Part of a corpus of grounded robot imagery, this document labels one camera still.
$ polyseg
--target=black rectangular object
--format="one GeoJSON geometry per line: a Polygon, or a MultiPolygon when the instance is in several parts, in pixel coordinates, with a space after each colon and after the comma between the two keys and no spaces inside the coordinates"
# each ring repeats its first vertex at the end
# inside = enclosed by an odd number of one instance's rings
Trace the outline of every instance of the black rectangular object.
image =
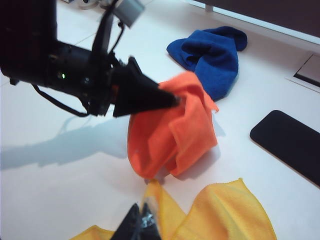
{"type": "Polygon", "coordinates": [[[250,132],[261,147],[320,186],[320,133],[279,110],[250,132]]]}
{"type": "Polygon", "coordinates": [[[319,0],[196,0],[320,38],[319,0]]]}

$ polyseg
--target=black pad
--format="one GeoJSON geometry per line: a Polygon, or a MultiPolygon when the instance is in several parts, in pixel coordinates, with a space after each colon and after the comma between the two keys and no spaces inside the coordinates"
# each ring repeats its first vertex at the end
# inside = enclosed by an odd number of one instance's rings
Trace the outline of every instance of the black pad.
{"type": "Polygon", "coordinates": [[[261,147],[320,186],[320,133],[282,111],[270,112],[250,132],[261,147]]]}

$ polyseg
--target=orange cloth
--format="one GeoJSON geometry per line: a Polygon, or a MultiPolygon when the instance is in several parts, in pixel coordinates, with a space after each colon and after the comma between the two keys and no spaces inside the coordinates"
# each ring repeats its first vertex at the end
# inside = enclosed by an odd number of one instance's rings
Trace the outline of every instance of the orange cloth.
{"type": "Polygon", "coordinates": [[[162,82],[159,88],[181,97],[179,106],[133,114],[128,128],[129,161],[146,179],[162,166],[179,175],[217,144],[212,109],[218,107],[193,72],[162,82]]]}
{"type": "MultiPolygon", "coordinates": [[[[186,215],[156,181],[143,202],[154,214],[162,240],[276,240],[272,224],[240,178],[206,186],[186,215]]],[[[92,226],[71,240],[110,240],[113,232],[92,226]]]]}

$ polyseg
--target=orange towel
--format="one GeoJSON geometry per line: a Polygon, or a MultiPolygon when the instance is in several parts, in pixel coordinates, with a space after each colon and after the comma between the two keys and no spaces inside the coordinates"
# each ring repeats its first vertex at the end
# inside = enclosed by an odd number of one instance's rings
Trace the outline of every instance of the orange towel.
{"type": "Polygon", "coordinates": [[[128,128],[129,161],[146,179],[162,166],[179,175],[217,144],[212,109],[218,107],[193,72],[162,82],[159,88],[179,96],[179,106],[133,114],[128,128]]]}

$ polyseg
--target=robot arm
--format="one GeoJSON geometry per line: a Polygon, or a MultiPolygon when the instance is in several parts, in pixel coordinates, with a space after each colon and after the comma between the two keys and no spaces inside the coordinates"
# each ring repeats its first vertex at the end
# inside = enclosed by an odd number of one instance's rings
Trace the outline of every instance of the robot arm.
{"type": "Polygon", "coordinates": [[[56,4],[56,0],[1,2],[0,67],[12,85],[30,83],[44,98],[79,117],[104,116],[110,104],[115,105],[114,117],[177,104],[177,97],[158,89],[158,84],[141,72],[134,57],[128,64],[115,58],[114,48],[125,24],[130,26],[143,10],[137,0],[112,2],[100,22],[92,51],[57,40],[56,4]],[[121,19],[122,30],[107,52],[113,14],[121,19]],[[86,112],[64,105],[38,86],[77,97],[86,112]]]}

